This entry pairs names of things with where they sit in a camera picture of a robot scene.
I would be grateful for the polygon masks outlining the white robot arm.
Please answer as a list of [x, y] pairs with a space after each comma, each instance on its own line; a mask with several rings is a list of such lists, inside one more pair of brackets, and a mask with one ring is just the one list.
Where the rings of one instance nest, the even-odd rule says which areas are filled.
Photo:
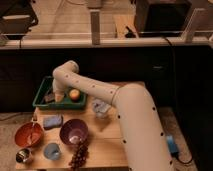
[[118, 86], [78, 74], [70, 60], [53, 70], [53, 91], [76, 88], [115, 107], [131, 171], [175, 171], [161, 121], [149, 91], [138, 83]]

